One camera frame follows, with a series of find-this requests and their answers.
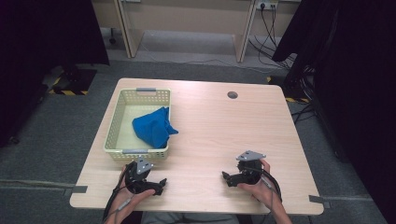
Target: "hole in table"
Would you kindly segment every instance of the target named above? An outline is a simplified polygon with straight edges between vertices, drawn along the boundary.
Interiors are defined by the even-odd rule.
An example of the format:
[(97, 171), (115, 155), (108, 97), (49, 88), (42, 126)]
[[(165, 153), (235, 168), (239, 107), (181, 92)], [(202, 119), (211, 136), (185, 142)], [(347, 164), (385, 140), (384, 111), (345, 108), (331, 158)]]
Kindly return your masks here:
[(236, 99), (238, 97), (238, 93), (236, 93), (235, 91), (229, 91), (227, 93), (228, 97), (230, 97), (231, 99)]

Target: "human hand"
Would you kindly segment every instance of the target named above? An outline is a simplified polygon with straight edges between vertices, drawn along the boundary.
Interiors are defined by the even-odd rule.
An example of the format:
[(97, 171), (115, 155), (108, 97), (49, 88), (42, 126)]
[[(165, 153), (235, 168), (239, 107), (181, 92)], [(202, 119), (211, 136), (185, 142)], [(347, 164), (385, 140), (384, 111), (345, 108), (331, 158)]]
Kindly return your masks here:
[(122, 172), (120, 173), (120, 178), (123, 179), (120, 182), (120, 189), (117, 196), (109, 209), (109, 214), (105, 222), (106, 224), (121, 223), (134, 211), (134, 208), (139, 203), (155, 193), (154, 189), (148, 189), (139, 194), (133, 194), (129, 191), (125, 186), (125, 178), (122, 175), (125, 172), (125, 169), (126, 166), (123, 166)]
[[(270, 174), (271, 166), (270, 164), (265, 161), (264, 159), (260, 159), (262, 165), (264, 166), (264, 170)], [(244, 189), (251, 193), (251, 198), (264, 203), (264, 205), (270, 209), (270, 211), (274, 214), (274, 218), (276, 223), (278, 224), (290, 224), (291, 220), (286, 214), (286, 210), (283, 207), (280, 198), (278, 197), (276, 190), (274, 188), (274, 183), (271, 182), (267, 177), (262, 176), (265, 178), (265, 181), (270, 184), (268, 187), (262, 179), (260, 179), (255, 185), (249, 185), (245, 183), (238, 184), (237, 187), (240, 189)]]
[[(263, 169), (270, 174), (270, 164), (264, 159), (260, 159), (260, 161), (262, 162)], [(274, 192), (274, 183), (272, 183), (267, 177), (263, 176), (262, 178), (265, 178), (265, 180), (271, 185), (271, 188), (265, 185), (264, 181), (261, 179), (255, 185), (241, 183), (238, 184), (237, 187), (250, 192), (252, 199), (257, 199), (261, 203), (264, 203), (265, 206), (271, 210), (274, 203), (281, 203), (281, 201), (277, 195), (274, 195), (276, 194)]]

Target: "power outlet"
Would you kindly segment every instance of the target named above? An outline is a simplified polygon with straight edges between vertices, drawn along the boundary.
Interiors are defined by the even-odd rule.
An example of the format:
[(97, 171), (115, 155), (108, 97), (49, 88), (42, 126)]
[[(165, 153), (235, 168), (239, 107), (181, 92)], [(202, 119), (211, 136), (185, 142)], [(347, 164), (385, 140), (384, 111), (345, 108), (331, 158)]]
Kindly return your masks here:
[(277, 3), (278, 2), (279, 1), (277, 1), (277, 0), (259, 0), (257, 2), (256, 8), (258, 10), (262, 10), (262, 4), (264, 4), (265, 5), (264, 10), (273, 10), (273, 9), (277, 8)]

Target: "cable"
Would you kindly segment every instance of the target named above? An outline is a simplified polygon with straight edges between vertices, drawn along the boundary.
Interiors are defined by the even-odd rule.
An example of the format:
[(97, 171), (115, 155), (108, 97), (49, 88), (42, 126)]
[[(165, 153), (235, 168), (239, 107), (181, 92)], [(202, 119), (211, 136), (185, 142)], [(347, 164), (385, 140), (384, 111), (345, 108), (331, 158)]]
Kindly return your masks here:
[(267, 42), (267, 40), (268, 40), (269, 37), (271, 37), (271, 36), (268, 35), (267, 38), (265, 38), (264, 42), (262, 42), (262, 43), (260, 43), (260, 41), (257, 40), (257, 38), (256, 38), (256, 40), (257, 40), (257, 42), (259, 42), (260, 45), (263, 46), (263, 45), (265, 45), (265, 43)]
[(273, 13), (273, 34), (274, 34), (274, 45), (275, 48), (277, 49), (277, 44), (276, 44), (276, 39), (275, 39), (275, 19), (276, 19), (276, 9), (274, 5), (271, 5), (272, 13)]
[(309, 117), (307, 117), (307, 118), (299, 119), (299, 121), (302, 121), (302, 120), (305, 120), (305, 119), (310, 119), (310, 118), (316, 117), (316, 116), (317, 116), (316, 114), (313, 114), (313, 115), (311, 115), (311, 116), (309, 116)]
[[(264, 51), (262, 51), (261, 49), (259, 49), (257, 46), (255, 46), (252, 42), (251, 42), (251, 40), (249, 39), (249, 44), (251, 45), (251, 46), (253, 46), (253, 48), (255, 49), (255, 50), (257, 50), (258, 52), (259, 52), (259, 61), (261, 62), (261, 63), (263, 63), (262, 61), (261, 61), (261, 59), (260, 59), (260, 53), (262, 53), (262, 54), (264, 54), (265, 56), (267, 56), (269, 59), (271, 59), (271, 55), (270, 54), (268, 54), (268, 53), (266, 53), (266, 52), (264, 52)], [(284, 64), (282, 64), (282, 63), (278, 63), (278, 62), (274, 62), (274, 63), (277, 63), (278, 65), (275, 65), (275, 64), (269, 64), (269, 63), (263, 63), (263, 64), (266, 64), (266, 65), (272, 65), (272, 66), (275, 66), (275, 67), (278, 67), (278, 68), (282, 68), (282, 69), (288, 69), (288, 67), (286, 67)]]
[[(268, 173), (267, 171), (265, 171), (264, 169), (255, 169), (255, 168), (251, 168), (251, 167), (244, 167), (244, 169), (249, 170), (249, 171), (254, 171), (257, 173), (260, 173), (261, 175), (264, 175), (265, 177), (267, 177), (275, 186), (275, 191), (277, 196), (279, 197), (279, 200), (282, 202), (282, 193), (280, 191), (280, 186), (277, 183), (276, 179), (270, 175), (270, 173)], [(270, 189), (274, 189), (272, 187), (272, 185), (270, 185), (266, 180), (263, 180), (261, 177), (261, 180), (265, 183), (265, 185), (270, 188)]]
[(305, 110), (306, 110), (307, 108), (309, 108), (309, 106), (311, 106), (311, 105), (305, 106), (305, 107), (298, 113), (297, 119), (294, 121), (294, 124), (297, 123), (297, 121), (298, 121), (298, 119), (300, 118), (300, 116), (305, 112)]
[(117, 194), (119, 193), (119, 191), (120, 191), (121, 189), (124, 189), (124, 188), (125, 188), (125, 187), (120, 188), (120, 185), (121, 185), (121, 183), (122, 183), (122, 180), (123, 180), (124, 177), (125, 177), (126, 171), (129, 170), (129, 167), (130, 167), (130, 166), (132, 166), (131, 163), (128, 164), (128, 165), (126, 166), (125, 170), (122, 172), (122, 174), (121, 174), (121, 176), (120, 176), (119, 183), (118, 183), (117, 186), (113, 189), (113, 193), (111, 194), (110, 198), (108, 199), (108, 202), (107, 202), (107, 205), (106, 205), (106, 208), (105, 208), (105, 212), (103, 213), (103, 222), (104, 222), (104, 223), (105, 223), (105, 219), (111, 215), (111, 214), (110, 214), (110, 215), (108, 214), (108, 212), (109, 212), (109, 210), (110, 210), (110, 207), (111, 207), (111, 204), (113, 204), (113, 201), (114, 201), (114, 199), (116, 198), (116, 196), (117, 196)]
[(309, 105), (309, 102), (300, 102), (300, 101), (295, 101), (294, 103), (299, 104), (299, 105)]
[[(271, 49), (271, 48), (265, 46), (265, 43), (267, 42), (268, 37), (269, 37), (269, 36), (267, 36), (267, 38), (265, 38), (264, 42), (262, 43), (262, 42), (260, 42), (260, 40), (257, 39), (257, 36), (254, 35), (254, 38), (256, 39), (257, 43), (259, 43), (259, 45), (263, 46), (265, 49), (269, 49), (269, 50), (275, 52), (274, 49)], [(292, 62), (295, 61), (295, 59), (294, 59), (293, 57), (291, 57), (291, 56), (288, 56), (287, 59), (289, 59), (289, 60), (292, 61)]]
[(272, 212), (273, 205), (274, 205), (274, 190), (273, 190), (273, 189), (270, 189), (270, 190), (271, 190), (271, 206), (270, 206), (270, 211)]
[(300, 112), (292, 113), (291, 115), (295, 116), (295, 115), (299, 115), (299, 114), (309, 113), (309, 112), (312, 112), (312, 111), (314, 111), (314, 109), (310, 109), (310, 110), (307, 110), (307, 111), (304, 111), (304, 112), (300, 111)]
[(268, 36), (270, 37), (270, 39), (273, 42), (273, 44), (276, 46), (276, 42), (271, 36), (272, 30), (274, 29), (274, 20), (273, 20), (273, 26), (271, 27), (271, 30), (268, 30), (267, 22), (265, 21), (263, 12), (264, 12), (264, 10), (263, 10), (263, 7), (262, 7), (262, 21), (264, 22), (265, 30), (267, 30)]
[(102, 223), (106, 223), (106, 221), (108, 220), (109, 217), (111, 217), (111, 215), (114, 215), (114, 223), (117, 223), (117, 213), (122, 210), (126, 205), (128, 205), (128, 203), (132, 200), (132, 198), (134, 197), (134, 195), (127, 199), (125, 202), (123, 202), (116, 210), (112, 211), (110, 214), (108, 214), (107, 217), (105, 217), (102, 221)]
[[(143, 47), (143, 49), (145, 49), (148, 53), (151, 53), (142, 43), (140, 43), (140, 46)], [(262, 73), (262, 74), (268, 74), (268, 73), (272, 73), (272, 72), (278, 70), (278, 69), (274, 69), (274, 70), (271, 70), (271, 71), (268, 71), (268, 72), (264, 72), (264, 71), (261, 71), (261, 70), (258, 70), (258, 69), (254, 69), (254, 68), (243, 67), (243, 66), (233, 65), (233, 64), (231, 64), (231, 63), (226, 63), (226, 62), (224, 62), (224, 61), (222, 61), (222, 60), (219, 60), (219, 59), (210, 59), (210, 60), (205, 60), (205, 61), (200, 61), (200, 62), (199, 62), (199, 61), (174, 62), (174, 61), (169, 61), (169, 60), (160, 61), (160, 60), (155, 59), (155, 58), (152, 57), (151, 55), (145, 56), (145, 57), (148, 57), (148, 58), (150, 58), (151, 60), (153, 60), (154, 62), (157, 62), (157, 63), (181, 63), (181, 64), (183, 64), (183, 63), (209, 63), (209, 62), (220, 62), (220, 63), (225, 63), (225, 64), (227, 64), (227, 65), (230, 65), (231, 67), (236, 67), (236, 68), (241, 68), (241, 69), (247, 69), (247, 70), (259, 72), (259, 73)]]
[(313, 97), (314, 97), (314, 95), (315, 95), (315, 93), (314, 93), (314, 86), (307, 80), (306, 75), (303, 76), (303, 77), (300, 79), (300, 86), (301, 86), (301, 88), (303, 89), (303, 91), (304, 91), (306, 97), (308, 97), (309, 100), (312, 101), (312, 100), (313, 100)]

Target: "black curtain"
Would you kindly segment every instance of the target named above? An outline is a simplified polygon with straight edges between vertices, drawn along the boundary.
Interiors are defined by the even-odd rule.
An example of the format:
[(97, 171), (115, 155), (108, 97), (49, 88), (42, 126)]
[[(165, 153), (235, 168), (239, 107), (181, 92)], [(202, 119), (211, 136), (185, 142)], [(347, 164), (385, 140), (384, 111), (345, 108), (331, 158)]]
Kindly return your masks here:
[[(298, 54), (288, 80), (315, 68), (313, 103), (385, 219), (395, 223), (396, 2), (319, 2), (302, 1), (274, 58)], [(308, 30), (299, 32), (305, 24)]]
[(56, 66), (109, 64), (90, 0), (0, 2), (0, 146)]

